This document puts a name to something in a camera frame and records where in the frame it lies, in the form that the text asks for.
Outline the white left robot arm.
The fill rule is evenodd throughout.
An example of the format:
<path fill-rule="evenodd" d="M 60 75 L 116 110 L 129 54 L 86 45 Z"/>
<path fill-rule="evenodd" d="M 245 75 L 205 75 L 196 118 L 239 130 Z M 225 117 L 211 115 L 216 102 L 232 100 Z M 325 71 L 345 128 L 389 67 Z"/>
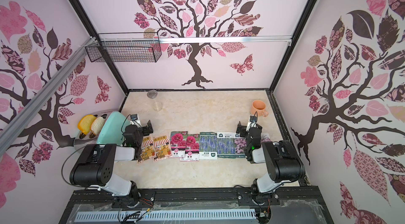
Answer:
<path fill-rule="evenodd" d="M 150 121 L 142 127 L 130 124 L 123 132 L 123 147 L 115 143 L 86 145 L 70 172 L 69 182 L 73 186 L 104 190 L 120 198 L 122 205 L 135 207 L 140 202 L 136 183 L 115 174 L 113 167 L 118 161 L 141 160 L 143 138 L 153 132 Z"/>

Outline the pink rose packet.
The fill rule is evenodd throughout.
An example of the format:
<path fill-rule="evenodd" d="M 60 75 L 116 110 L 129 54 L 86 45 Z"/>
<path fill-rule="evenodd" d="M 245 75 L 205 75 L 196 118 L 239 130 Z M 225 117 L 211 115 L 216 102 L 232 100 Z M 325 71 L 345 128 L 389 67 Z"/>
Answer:
<path fill-rule="evenodd" d="M 185 155 L 180 161 L 199 161 L 200 134 L 188 134 L 186 137 Z"/>
<path fill-rule="evenodd" d="M 172 131 L 170 134 L 171 157 L 183 158 L 186 150 L 187 131 Z"/>

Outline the lavender seed packet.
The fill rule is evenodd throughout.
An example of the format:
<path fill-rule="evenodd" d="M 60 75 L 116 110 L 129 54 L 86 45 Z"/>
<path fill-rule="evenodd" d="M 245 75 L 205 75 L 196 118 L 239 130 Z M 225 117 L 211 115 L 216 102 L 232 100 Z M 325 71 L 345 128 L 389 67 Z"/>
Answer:
<path fill-rule="evenodd" d="M 217 160 L 217 133 L 200 132 L 199 136 L 199 159 Z"/>
<path fill-rule="evenodd" d="M 220 158 L 236 158 L 236 134 L 231 132 L 217 133 L 217 155 Z"/>

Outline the orange illustrated packet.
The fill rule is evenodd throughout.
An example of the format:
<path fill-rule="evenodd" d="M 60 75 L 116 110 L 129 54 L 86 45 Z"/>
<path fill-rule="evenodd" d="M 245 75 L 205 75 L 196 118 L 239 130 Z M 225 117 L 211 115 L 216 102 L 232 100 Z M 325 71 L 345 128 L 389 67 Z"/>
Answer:
<path fill-rule="evenodd" d="M 158 136 L 153 138 L 155 157 L 154 161 L 163 160 L 172 156 L 171 144 L 168 136 Z"/>
<path fill-rule="evenodd" d="M 151 136 L 145 136 L 142 140 L 141 154 L 138 158 L 138 163 L 153 160 L 155 156 L 156 154 L 153 138 Z"/>

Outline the pink cosmos seed packet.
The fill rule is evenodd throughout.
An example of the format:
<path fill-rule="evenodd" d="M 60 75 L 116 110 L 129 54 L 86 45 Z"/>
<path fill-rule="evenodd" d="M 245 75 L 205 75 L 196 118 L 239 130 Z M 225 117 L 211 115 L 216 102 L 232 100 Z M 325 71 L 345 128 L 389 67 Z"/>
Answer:
<path fill-rule="evenodd" d="M 239 137 L 234 140 L 235 144 L 235 154 L 238 157 L 245 157 L 245 149 L 247 146 L 246 139 Z"/>

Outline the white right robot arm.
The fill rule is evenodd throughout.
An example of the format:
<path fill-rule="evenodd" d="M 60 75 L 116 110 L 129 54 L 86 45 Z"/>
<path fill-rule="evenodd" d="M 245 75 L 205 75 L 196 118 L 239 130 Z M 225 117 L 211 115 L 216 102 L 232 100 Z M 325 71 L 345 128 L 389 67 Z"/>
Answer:
<path fill-rule="evenodd" d="M 288 140 L 262 142 L 262 127 L 256 123 L 244 126 L 238 123 L 236 134 L 246 140 L 244 154 L 252 164 L 263 163 L 267 172 L 251 185 L 252 199 L 258 204 L 281 186 L 305 176 L 305 167 Z"/>

